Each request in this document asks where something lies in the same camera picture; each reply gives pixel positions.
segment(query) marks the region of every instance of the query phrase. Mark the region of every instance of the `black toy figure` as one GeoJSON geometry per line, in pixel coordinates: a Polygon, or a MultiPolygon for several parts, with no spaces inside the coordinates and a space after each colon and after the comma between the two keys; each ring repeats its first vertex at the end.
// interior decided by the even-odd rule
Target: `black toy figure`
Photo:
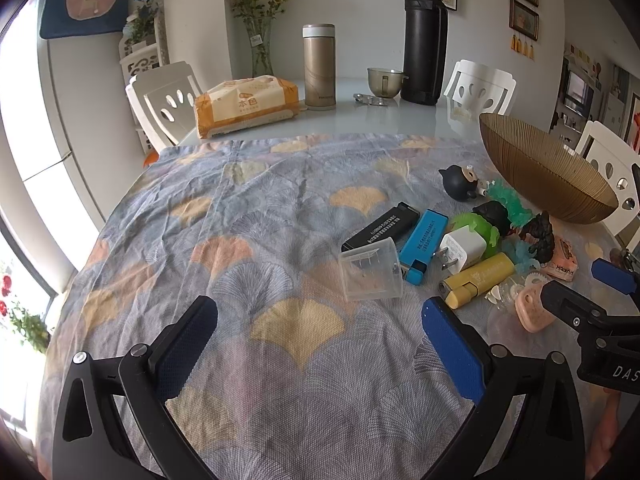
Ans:
{"type": "Polygon", "coordinates": [[[478,188],[478,177],[472,166],[460,168],[452,164],[446,170],[438,170],[442,175],[442,186],[444,191],[458,202],[465,202],[470,198],[478,196],[476,189],[478,188]]]}
{"type": "Polygon", "coordinates": [[[536,215],[535,218],[532,218],[524,225],[520,231],[520,238],[524,240],[527,234],[538,239],[538,241],[529,248],[529,252],[531,254],[535,253],[534,258],[541,264],[550,262],[554,255],[554,249],[556,248],[556,240],[547,211],[536,215]]]}
{"type": "Polygon", "coordinates": [[[479,206],[476,206],[471,211],[480,215],[489,224],[498,228],[500,236],[504,238],[511,232],[511,221],[509,220],[509,212],[507,208],[503,206],[497,200],[491,200],[491,202],[485,202],[479,206]]]}

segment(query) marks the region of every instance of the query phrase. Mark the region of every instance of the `thermos lid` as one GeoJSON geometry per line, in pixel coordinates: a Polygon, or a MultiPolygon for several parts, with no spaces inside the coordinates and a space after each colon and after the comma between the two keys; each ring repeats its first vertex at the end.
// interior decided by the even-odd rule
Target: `thermos lid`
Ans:
{"type": "Polygon", "coordinates": [[[335,38],[335,25],[331,23],[312,23],[303,25],[303,38],[335,38]]]}

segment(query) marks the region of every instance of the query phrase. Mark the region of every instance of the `white chair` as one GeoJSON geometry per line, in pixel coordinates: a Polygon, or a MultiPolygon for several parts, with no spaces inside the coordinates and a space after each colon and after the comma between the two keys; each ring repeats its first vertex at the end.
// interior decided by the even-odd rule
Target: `white chair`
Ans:
{"type": "Polygon", "coordinates": [[[202,92],[184,61],[136,74],[126,91],[156,152],[178,144],[196,127],[193,102],[202,92]]]}
{"type": "Polygon", "coordinates": [[[456,63],[444,95],[474,113],[508,115],[515,88],[510,73],[463,59],[456,63]]]}
{"type": "Polygon", "coordinates": [[[618,209],[602,222],[622,247],[633,251],[640,242],[640,205],[631,166],[640,166],[640,155],[604,124],[593,121],[587,122],[575,151],[616,193],[618,209]]]}

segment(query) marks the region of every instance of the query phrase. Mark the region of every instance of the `brown bowl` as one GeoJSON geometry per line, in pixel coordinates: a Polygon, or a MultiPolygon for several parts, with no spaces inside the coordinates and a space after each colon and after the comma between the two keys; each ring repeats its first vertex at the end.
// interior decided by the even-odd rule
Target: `brown bowl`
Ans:
{"type": "Polygon", "coordinates": [[[606,180],[548,133],[512,117],[480,115],[482,142],[502,177],[551,216],[592,224],[618,208],[606,180]]]}

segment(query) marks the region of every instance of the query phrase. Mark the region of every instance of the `vase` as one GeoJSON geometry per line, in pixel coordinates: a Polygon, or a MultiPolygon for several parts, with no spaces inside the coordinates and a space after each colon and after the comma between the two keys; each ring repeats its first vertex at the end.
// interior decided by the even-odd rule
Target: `vase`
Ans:
{"type": "Polygon", "coordinates": [[[273,18],[246,20],[246,32],[251,44],[251,77],[273,75],[271,66],[271,22],[273,18]]]}

